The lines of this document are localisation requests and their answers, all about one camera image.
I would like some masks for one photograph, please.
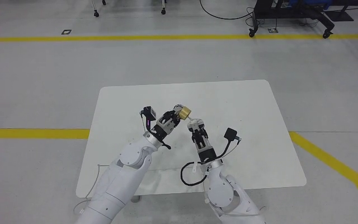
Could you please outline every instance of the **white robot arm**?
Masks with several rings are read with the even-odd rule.
[[[152,153],[160,146],[166,145],[163,140],[191,111],[176,105],[173,110],[164,113],[153,129],[150,121],[156,119],[154,110],[144,108],[147,131],[136,143],[129,143],[99,179],[91,202],[80,215],[76,224],[110,224],[119,211],[125,207],[135,194],[145,173],[152,163]]]
[[[188,108],[176,105],[173,110],[164,113],[150,129],[150,121],[155,120],[156,115],[150,107],[144,108],[141,115],[144,114],[147,119],[147,132],[138,142],[125,146],[119,157],[102,174],[91,202],[76,224],[110,224],[138,189],[152,163],[152,153],[160,146],[170,149],[170,146],[163,142],[164,138],[173,131],[181,119],[185,120],[190,112]],[[222,223],[265,224],[260,211],[234,177],[222,174],[224,165],[221,158],[225,155],[230,142],[234,139],[238,142],[241,140],[236,136],[237,132],[228,129],[225,134],[225,138],[229,140],[228,145],[225,151],[217,156],[209,143],[201,119],[191,119],[188,128],[192,132],[192,140],[196,144],[205,177],[200,182],[188,184],[181,174],[183,183],[193,186],[202,183],[208,177],[209,187],[205,189],[205,201]]]
[[[205,202],[209,203],[216,216],[224,224],[266,224],[256,205],[236,182],[235,178],[231,175],[224,176],[222,174],[224,164],[221,158],[225,156],[233,140],[236,139],[237,144],[241,141],[241,138],[236,136],[237,132],[228,128],[224,136],[228,140],[228,144],[224,152],[217,156],[209,143],[204,122],[201,119],[190,119],[187,126],[192,133],[192,141],[199,154],[202,171],[205,172],[202,181],[197,183],[202,183],[208,177],[209,187],[205,189]],[[184,184],[189,186],[197,184],[186,183],[183,180],[182,173],[181,179]]]

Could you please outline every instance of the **table top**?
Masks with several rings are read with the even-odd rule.
[[[306,177],[293,147],[279,107],[265,80],[178,83],[144,86],[104,87],[98,102],[84,153],[76,194],[86,196],[97,175],[97,164],[108,165],[123,147],[144,133],[139,112],[152,106],[159,118],[176,104],[201,118],[211,145],[219,155],[225,149],[228,127],[238,131],[239,146],[223,158],[226,173],[245,189],[303,186]],[[199,156],[191,133],[181,121],[164,140],[171,150],[159,148],[135,195],[203,192],[203,186],[185,186],[180,168]],[[189,166],[184,179],[193,183],[202,178]]]

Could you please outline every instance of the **brass object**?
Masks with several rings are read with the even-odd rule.
[[[181,109],[181,111],[179,112],[179,117],[182,120],[187,119],[187,117],[190,115],[191,110],[189,108],[187,108],[186,106],[183,107],[183,109]]]

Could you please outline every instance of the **yellow floor line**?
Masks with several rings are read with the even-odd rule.
[[[0,42],[59,42],[59,41],[124,41],[124,40],[303,40],[323,39],[321,34],[188,34],[188,35],[137,35],[137,36],[24,36],[0,37]],[[329,39],[358,39],[358,34],[333,34]]]
[[[331,156],[329,153],[325,152],[323,149],[318,146],[312,144],[304,137],[300,136],[296,132],[290,132],[291,140],[309,152],[311,155],[316,157],[317,159],[324,162],[330,168],[339,172],[342,176],[352,181],[358,188],[358,172],[345,165],[343,162]]]
[[[0,138],[87,139],[89,129],[0,129]]]
[[[15,139],[87,139],[89,129],[0,129],[0,138]],[[296,132],[290,132],[291,140],[318,158],[358,187],[358,172],[312,144]]]

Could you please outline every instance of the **black cable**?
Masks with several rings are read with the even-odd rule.
[[[345,11],[348,11],[348,10],[358,10],[358,8],[348,8]],[[339,12],[339,11],[341,11],[341,10],[330,10],[330,11],[325,11],[325,12]]]
[[[219,159],[219,158],[221,158],[221,157],[223,157],[223,156],[225,155],[225,153],[228,151],[228,148],[229,148],[229,146],[230,146],[230,143],[231,143],[231,141],[228,141],[228,144],[226,145],[224,152],[223,152],[220,156],[217,156],[217,157],[215,158],[216,160]]]
[[[193,184],[188,184],[188,183],[185,182],[185,180],[183,179],[183,171],[184,171],[184,169],[185,169],[188,165],[190,165],[190,164],[194,164],[194,162],[188,162],[187,164],[185,164],[185,165],[181,168],[181,170],[180,170],[180,179],[181,179],[181,181],[183,182],[183,184],[185,184],[185,185],[187,185],[187,186],[195,186],[195,185],[201,184],[201,183],[204,182],[204,180],[208,177],[206,174],[205,174],[204,178],[202,178],[200,181],[195,182],[195,183],[193,183]]]
[[[219,19],[221,19],[221,20],[239,20],[240,18],[245,18],[246,16],[249,16],[251,13],[248,13],[248,14],[246,14],[246,15],[244,15],[244,16],[241,16],[241,17],[237,17],[237,18],[223,18],[223,17],[219,17],[219,16],[214,16],[213,14],[211,14],[210,12],[208,12],[205,8],[204,8],[204,6],[202,5],[202,3],[201,3],[201,0],[199,0],[199,2],[200,2],[200,5],[201,5],[201,8],[202,8],[202,10],[204,10],[204,12],[206,12],[208,15],[211,15],[211,16],[213,16],[213,17],[215,17],[215,18],[219,18]]]

